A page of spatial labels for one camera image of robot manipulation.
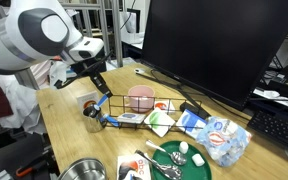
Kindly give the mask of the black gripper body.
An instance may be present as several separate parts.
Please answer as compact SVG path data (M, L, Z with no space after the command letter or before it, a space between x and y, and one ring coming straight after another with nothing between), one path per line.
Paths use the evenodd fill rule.
M91 71L97 70L98 72L105 72L107 70L106 64L98 64L99 58L91 58L71 66L71 70L75 72L77 75L86 76L86 69L91 67Z

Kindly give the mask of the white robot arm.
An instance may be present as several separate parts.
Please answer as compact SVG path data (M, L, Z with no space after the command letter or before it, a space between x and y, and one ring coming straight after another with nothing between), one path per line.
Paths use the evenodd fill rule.
M8 13L1 11L7 8ZM57 79L62 89L88 76L102 93L108 88L98 67L107 60L95 57L104 47L100 38L82 35L58 0L0 0L0 74L10 75L59 56L78 65L76 75Z

